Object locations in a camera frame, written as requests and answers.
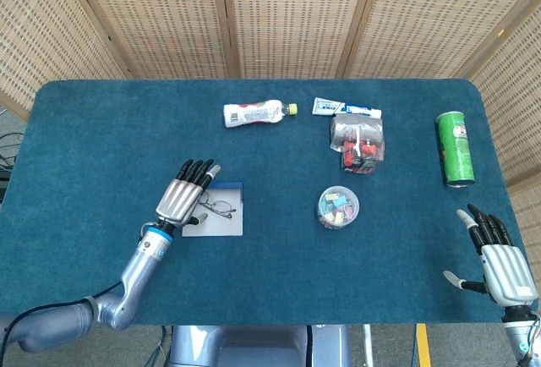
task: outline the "white bottle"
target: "white bottle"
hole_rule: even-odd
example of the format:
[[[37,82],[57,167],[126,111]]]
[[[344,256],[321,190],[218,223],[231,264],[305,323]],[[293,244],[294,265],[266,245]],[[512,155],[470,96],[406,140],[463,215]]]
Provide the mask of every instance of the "white bottle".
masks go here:
[[[297,104],[284,104],[277,99],[247,103],[243,105],[224,105],[223,118],[226,128],[234,128],[248,123],[277,123],[286,115],[296,115]]]

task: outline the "clear plastic lid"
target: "clear plastic lid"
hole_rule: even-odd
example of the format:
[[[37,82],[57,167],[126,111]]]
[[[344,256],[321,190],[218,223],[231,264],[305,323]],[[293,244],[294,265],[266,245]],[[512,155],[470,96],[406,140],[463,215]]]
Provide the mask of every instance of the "clear plastic lid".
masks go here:
[[[325,227],[340,229],[355,220],[360,204],[357,196],[340,185],[326,189],[318,202],[318,218]]]

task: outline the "robotic hand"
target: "robotic hand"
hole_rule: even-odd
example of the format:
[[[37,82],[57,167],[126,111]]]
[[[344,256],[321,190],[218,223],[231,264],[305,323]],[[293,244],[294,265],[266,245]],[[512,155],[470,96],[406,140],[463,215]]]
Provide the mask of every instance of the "robotic hand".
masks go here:
[[[141,294],[171,245],[173,231],[206,219],[206,214],[199,218],[192,214],[201,194],[221,168],[215,165],[209,170],[213,160],[193,162],[185,162],[167,187],[156,208],[158,222],[146,223],[141,229],[139,245],[122,273],[123,296],[106,290],[74,303],[31,309],[16,318],[0,315],[0,367],[5,349],[12,342],[36,353],[86,336],[95,321],[115,330],[127,329],[133,323]],[[53,306],[54,309],[33,313]]]
[[[485,215],[473,205],[456,214],[466,225],[473,245],[481,257],[484,282],[472,282],[450,271],[444,276],[455,287],[487,293],[504,308],[505,332],[520,367],[541,366],[541,320],[531,305],[538,298],[532,274],[522,252],[515,246],[503,222],[494,215]]]

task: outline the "green can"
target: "green can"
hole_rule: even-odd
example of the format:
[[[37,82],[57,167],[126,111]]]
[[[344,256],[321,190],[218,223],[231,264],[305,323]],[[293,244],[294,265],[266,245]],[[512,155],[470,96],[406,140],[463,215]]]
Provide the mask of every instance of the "green can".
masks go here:
[[[436,123],[447,185],[457,188],[475,183],[464,113],[442,113],[436,118]]]

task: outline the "table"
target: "table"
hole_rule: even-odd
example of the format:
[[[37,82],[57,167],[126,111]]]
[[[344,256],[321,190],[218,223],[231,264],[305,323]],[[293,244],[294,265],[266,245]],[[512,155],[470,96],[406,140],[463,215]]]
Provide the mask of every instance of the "table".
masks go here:
[[[383,110],[385,161],[344,173],[328,146],[324,97]],[[226,129],[222,106],[280,99],[298,115]],[[477,182],[443,183],[437,115],[466,114]],[[143,296],[139,324],[339,324],[497,321],[489,299],[445,269],[481,268],[455,215],[497,213],[521,245],[483,103],[462,79],[69,80],[36,96],[0,211],[0,309],[79,299],[114,283],[139,228],[179,166],[213,157],[220,181],[243,183],[241,238],[176,238]],[[359,218],[323,228],[317,199],[353,190]]]

